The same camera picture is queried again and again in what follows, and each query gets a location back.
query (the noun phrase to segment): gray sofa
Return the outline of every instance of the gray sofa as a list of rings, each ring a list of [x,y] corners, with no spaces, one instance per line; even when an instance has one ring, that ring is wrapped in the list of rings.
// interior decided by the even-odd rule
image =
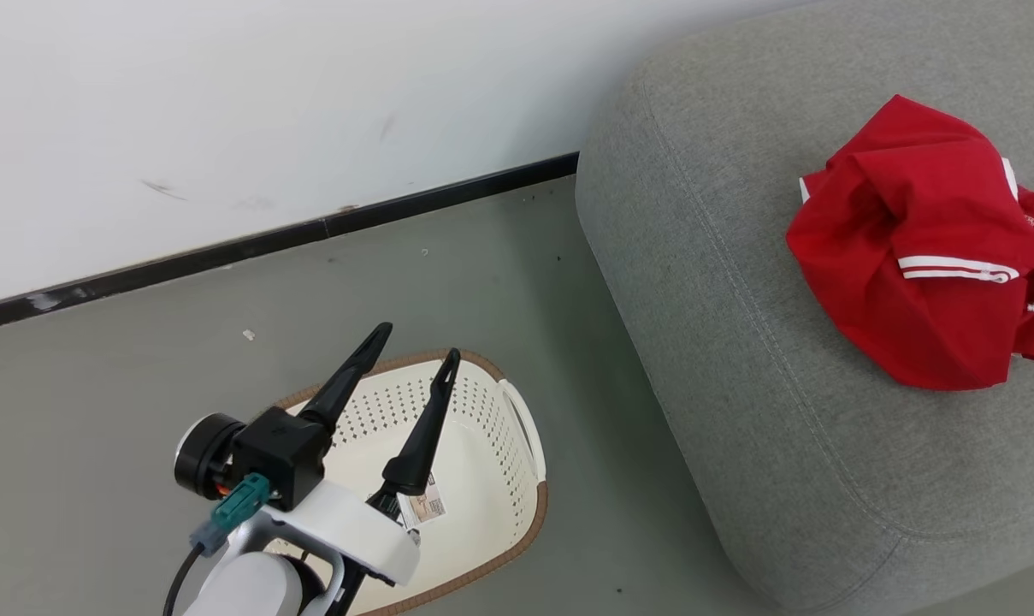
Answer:
[[[965,118],[1034,188],[1034,0],[823,2],[642,63],[578,210],[725,552],[780,609],[900,614],[1034,564],[1034,363],[892,382],[784,235],[797,178],[892,94]]]

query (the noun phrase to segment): basket rim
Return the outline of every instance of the basket rim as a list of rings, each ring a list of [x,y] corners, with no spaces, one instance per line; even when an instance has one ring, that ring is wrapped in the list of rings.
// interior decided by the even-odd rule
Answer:
[[[403,356],[403,358],[395,358],[392,360],[384,360],[379,362],[369,371],[365,377],[370,375],[379,375],[383,373],[388,373],[392,370],[398,370],[398,368],[404,368],[407,366],[413,366],[415,364],[423,364],[426,362],[433,362],[434,360],[445,360],[448,355],[447,348],[442,348],[440,350],[428,350],[424,353],[417,353],[414,356]],[[494,381],[500,382],[505,380],[506,375],[493,365],[490,360],[475,353],[473,350],[459,350],[459,356],[464,362],[470,362],[478,367],[483,368]],[[298,405],[301,402],[312,399],[314,394],[318,393],[320,386],[314,384],[308,389],[297,391],[293,395],[286,395],[281,398],[275,405],[280,406],[282,409],[288,409],[291,406]],[[485,562],[485,564],[479,565],[476,568],[468,571],[468,573],[463,574],[455,579],[445,582],[445,584],[434,586],[434,588],[428,589],[428,591],[423,591],[416,593],[416,595],[404,598],[403,600],[396,602],[396,604],[391,604],[384,606],[384,608],[371,609],[371,611],[364,612],[359,616],[394,616],[395,614],[401,614],[403,612],[410,611],[410,609],[420,608],[429,602],[437,599],[442,596],[447,595],[447,593],[458,591],[462,586],[472,584],[475,581],[481,580],[489,574],[493,574],[494,571],[501,568],[509,562],[512,562],[520,554],[524,554],[524,550],[531,546],[531,542],[536,541],[536,537],[540,534],[540,530],[543,529],[544,519],[547,518],[547,480],[541,481],[537,485],[537,497],[536,497],[536,515],[531,518],[531,526],[528,526],[527,531],[525,531],[523,537],[519,542],[513,545],[509,550],[504,551],[504,553],[498,554],[496,557]]]

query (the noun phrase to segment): laundry basket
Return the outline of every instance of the laundry basket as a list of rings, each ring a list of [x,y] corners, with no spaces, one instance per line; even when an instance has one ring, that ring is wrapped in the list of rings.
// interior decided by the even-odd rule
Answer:
[[[326,479],[361,499],[379,487],[384,465],[403,448],[446,355],[389,360],[361,379],[323,460]],[[500,568],[540,533],[547,466],[531,414],[497,367],[470,351],[461,355],[430,486],[420,498],[400,496],[400,522],[422,534],[418,571],[408,586],[365,580],[351,614],[387,616],[427,604]],[[316,391],[277,405],[295,414]],[[283,542],[268,550],[300,556]],[[309,556],[305,562],[329,579],[325,561]]]

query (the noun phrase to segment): red clothing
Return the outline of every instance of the red clothing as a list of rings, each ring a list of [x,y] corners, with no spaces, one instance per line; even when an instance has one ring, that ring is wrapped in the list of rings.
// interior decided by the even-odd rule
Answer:
[[[1034,192],[977,129],[894,97],[802,194],[807,283],[896,381],[977,390],[1034,359]]]

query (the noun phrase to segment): black baseboard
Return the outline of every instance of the black baseboard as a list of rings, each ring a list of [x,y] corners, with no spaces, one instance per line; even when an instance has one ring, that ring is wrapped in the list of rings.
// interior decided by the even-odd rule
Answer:
[[[24,297],[9,298],[0,301],[0,326],[71,308],[88,301],[100,300],[102,297],[136,290],[146,285],[165,283],[174,278],[222,268],[231,263],[295,248],[305,243],[325,241],[356,230],[368,229],[369,226],[383,225],[385,222],[401,221],[403,218],[424,214],[427,211],[443,210],[446,207],[496,195],[499,192],[564,178],[574,175],[577,166],[578,155],[575,152],[466,182],[449,184],[431,191],[416,192],[404,197],[377,203],[375,206],[341,211],[313,221],[300,222],[298,225],[169,256],[163,260],[145,263],[142,266],[101,274],[83,281],[29,292]]]

